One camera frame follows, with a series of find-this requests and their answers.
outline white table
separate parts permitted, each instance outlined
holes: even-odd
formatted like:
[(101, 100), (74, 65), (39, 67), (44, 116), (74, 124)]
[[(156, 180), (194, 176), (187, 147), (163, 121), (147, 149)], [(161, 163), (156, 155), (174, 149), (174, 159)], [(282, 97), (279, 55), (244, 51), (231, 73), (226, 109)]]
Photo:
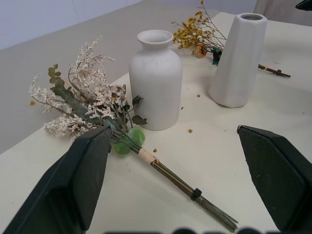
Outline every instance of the white table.
[[(228, 34), (233, 15), (220, 13), (217, 27)], [(215, 104), (207, 95), (216, 67), (177, 51), (183, 63), (179, 120), (165, 131), (145, 130), (144, 148), (212, 203), (239, 221), (239, 227), (276, 230), (245, 162), (239, 124), (285, 136), (312, 161), (312, 28), (269, 22), (261, 63), (292, 75), (290, 79), (259, 71), (249, 103), (236, 109)], [(128, 75), (116, 81), (126, 84)], [(43, 129), (0, 155), (0, 231), (3, 231), (43, 173), (70, 147)], [(178, 188), (134, 154), (108, 157), (103, 188), (88, 234), (106, 231), (159, 231), (178, 227), (227, 230)]]

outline black clamp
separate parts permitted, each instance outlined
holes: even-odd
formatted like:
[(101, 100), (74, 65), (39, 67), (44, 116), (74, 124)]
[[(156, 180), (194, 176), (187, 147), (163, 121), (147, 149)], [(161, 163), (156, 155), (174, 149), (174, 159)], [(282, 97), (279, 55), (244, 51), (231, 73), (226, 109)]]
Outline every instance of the black clamp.
[(193, 191), (193, 195), (191, 196), (191, 200), (192, 201), (195, 201), (197, 198), (199, 198), (201, 195), (201, 190), (199, 190), (198, 188), (196, 188), (194, 191)]

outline dried flower bunch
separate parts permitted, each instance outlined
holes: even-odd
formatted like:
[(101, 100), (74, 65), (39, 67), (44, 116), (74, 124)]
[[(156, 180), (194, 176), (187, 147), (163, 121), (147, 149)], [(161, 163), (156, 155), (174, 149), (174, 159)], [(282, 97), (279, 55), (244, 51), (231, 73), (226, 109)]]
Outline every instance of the dried flower bunch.
[[(226, 38), (212, 22), (204, 6), (204, 0), (200, 1), (200, 5), (200, 10), (195, 13), (194, 17), (190, 17), (187, 22), (182, 22), (182, 24), (175, 21), (172, 22), (175, 26), (180, 27), (174, 33), (173, 42), (180, 44), (179, 49), (190, 48), (192, 54), (200, 58), (205, 57), (207, 54), (212, 54), (213, 64), (218, 65)], [(282, 73), (281, 70), (276, 71), (261, 64), (259, 64), (258, 68), (278, 76), (291, 77)]]
[[(36, 76), (31, 83), (29, 93), (31, 97), (45, 107), (45, 111), (55, 109), (60, 117), (45, 124), (45, 130), (59, 137), (70, 133), (71, 140), (98, 126), (110, 126), (112, 129), (111, 142), (114, 150), (125, 155), (135, 152), (139, 158), (168, 178), (188, 197), (203, 209), (210, 211), (231, 232), (237, 229), (237, 221), (220, 210), (201, 195), (200, 190), (193, 189), (176, 174), (163, 165), (158, 158), (142, 148), (145, 135), (140, 128), (133, 128), (134, 124), (144, 125), (147, 120), (140, 116), (130, 117), (131, 106), (126, 100), (126, 86), (112, 86), (107, 83), (102, 66), (105, 60), (112, 58), (103, 55), (93, 55), (93, 47), (100, 38), (91, 45), (86, 43), (79, 50), (78, 59), (63, 79), (58, 65), (48, 69), (50, 89), (41, 89)], [(135, 97), (132, 105), (144, 101), (142, 97)]]

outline vase opening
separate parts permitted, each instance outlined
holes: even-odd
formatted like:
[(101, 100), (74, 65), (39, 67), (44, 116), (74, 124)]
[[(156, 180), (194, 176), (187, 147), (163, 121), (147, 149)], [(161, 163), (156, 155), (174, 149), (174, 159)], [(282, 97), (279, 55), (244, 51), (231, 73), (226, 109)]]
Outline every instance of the vase opening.
[(240, 16), (244, 20), (262, 20), (263, 17), (258, 14), (244, 14)]
[(149, 46), (168, 46), (172, 40), (172, 33), (164, 30), (148, 30), (138, 34), (137, 39), (143, 45)]

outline white ceramic vase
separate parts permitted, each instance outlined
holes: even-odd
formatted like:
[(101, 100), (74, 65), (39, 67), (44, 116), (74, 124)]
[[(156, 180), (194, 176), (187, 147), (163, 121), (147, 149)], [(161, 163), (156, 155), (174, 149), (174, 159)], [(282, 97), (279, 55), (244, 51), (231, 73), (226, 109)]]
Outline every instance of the white ceramic vase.
[(138, 34), (143, 48), (131, 60), (129, 68), (132, 97), (144, 98), (134, 107), (136, 115), (147, 119), (142, 127), (164, 130), (173, 126), (179, 115), (182, 65), (168, 46), (173, 35), (163, 30)]
[(233, 21), (209, 94), (221, 105), (247, 104), (254, 88), (267, 19), (259, 14), (240, 14)]

